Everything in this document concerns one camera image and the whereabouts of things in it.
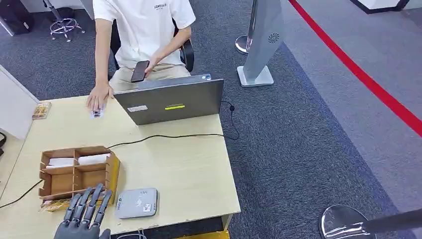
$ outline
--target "printed logo on shirt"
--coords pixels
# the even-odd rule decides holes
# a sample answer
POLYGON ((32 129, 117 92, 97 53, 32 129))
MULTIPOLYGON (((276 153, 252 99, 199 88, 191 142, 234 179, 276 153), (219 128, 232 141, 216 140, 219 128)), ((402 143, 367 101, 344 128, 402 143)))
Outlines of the printed logo on shirt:
POLYGON ((155 8, 155 10, 161 10, 161 9, 163 9, 163 7, 165 7, 165 6, 167 6, 167 3, 165 3, 165 4, 158 4, 158 5, 155 5, 155 6, 154 6, 154 8, 155 8))

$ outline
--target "red floor line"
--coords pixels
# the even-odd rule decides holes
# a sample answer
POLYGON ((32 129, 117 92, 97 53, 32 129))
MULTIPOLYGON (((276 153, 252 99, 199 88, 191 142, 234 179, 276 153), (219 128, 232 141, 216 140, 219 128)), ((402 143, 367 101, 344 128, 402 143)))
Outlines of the red floor line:
POLYGON ((403 106, 398 100, 384 90, 362 68, 360 68, 312 19, 312 17, 299 5, 296 0, 289 0, 296 11, 302 16, 307 24, 321 38, 327 47, 343 62, 343 64, 388 108, 401 118, 410 128, 422 137, 422 121, 411 111, 403 106))

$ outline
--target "white cable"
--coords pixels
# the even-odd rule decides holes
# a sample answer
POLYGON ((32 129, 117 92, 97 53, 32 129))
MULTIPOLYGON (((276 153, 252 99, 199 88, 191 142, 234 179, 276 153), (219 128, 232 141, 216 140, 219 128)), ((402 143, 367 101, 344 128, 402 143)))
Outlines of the white cable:
POLYGON ((141 232, 140 230, 138 230, 138 233, 137 233, 137 234, 133 233, 133 234, 121 235, 121 236, 119 236, 119 237, 118 237, 118 238, 116 238, 116 239, 122 239, 122 238, 125 238, 125 237, 128 237, 128 236, 139 236, 139 239, 148 239, 148 238, 146 238, 146 236, 144 235, 144 230, 142 230, 142 232, 141 232))

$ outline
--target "office chair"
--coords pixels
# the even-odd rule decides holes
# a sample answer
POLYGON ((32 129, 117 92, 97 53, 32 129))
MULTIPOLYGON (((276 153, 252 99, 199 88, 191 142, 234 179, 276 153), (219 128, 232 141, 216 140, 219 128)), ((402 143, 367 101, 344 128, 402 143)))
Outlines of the office chair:
MULTIPOLYGON (((179 32, 179 29, 177 28, 176 22, 174 20, 173 20, 173 24, 175 27, 175 30, 174 30, 174 36, 175 36, 179 32)), ((117 22, 116 20, 114 20, 112 31, 111 31, 110 48, 111 48, 111 51, 113 52, 114 64, 116 65, 116 70, 119 69, 119 65, 116 61, 115 56, 120 46, 121 46, 121 42, 120 42, 120 37, 119 37, 118 29, 117 29, 117 22)), ((180 47, 180 50, 181 50, 180 59, 185 64, 186 69, 189 72, 191 72, 194 68, 194 59, 195 59, 194 49, 192 47, 191 41, 188 39, 185 43, 183 43, 182 47, 180 47)))
POLYGON ((0 140, 0 156, 1 156, 4 153, 4 151, 1 149, 1 147, 3 147, 3 145, 6 143, 7 136, 2 132, 0 132, 0 135, 3 136, 3 139, 0 140))
POLYGON ((79 28, 81 33, 85 33, 84 30, 79 26, 78 22, 73 18, 62 18, 57 9, 51 4, 49 0, 43 0, 44 6, 50 8, 51 12, 56 17, 53 24, 50 25, 51 39, 55 40, 54 34, 63 34, 66 37, 67 42, 71 42, 71 39, 67 35, 68 32, 75 28, 79 28))

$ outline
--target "man's arm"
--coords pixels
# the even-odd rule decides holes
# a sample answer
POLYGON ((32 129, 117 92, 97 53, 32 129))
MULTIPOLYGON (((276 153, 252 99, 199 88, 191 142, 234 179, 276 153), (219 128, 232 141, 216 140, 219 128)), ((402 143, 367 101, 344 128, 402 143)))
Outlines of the man's arm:
POLYGON ((110 55, 110 41, 112 22, 96 19, 96 45, 95 45, 95 87, 88 96, 87 106, 93 111, 104 107, 107 97, 113 96, 113 89, 108 84, 108 57, 110 55))
POLYGON ((151 57, 149 66, 145 69, 146 77, 162 59, 179 49, 183 43, 191 38, 192 29, 191 26, 179 29, 179 32, 173 37, 170 43, 162 49, 158 49, 151 57))

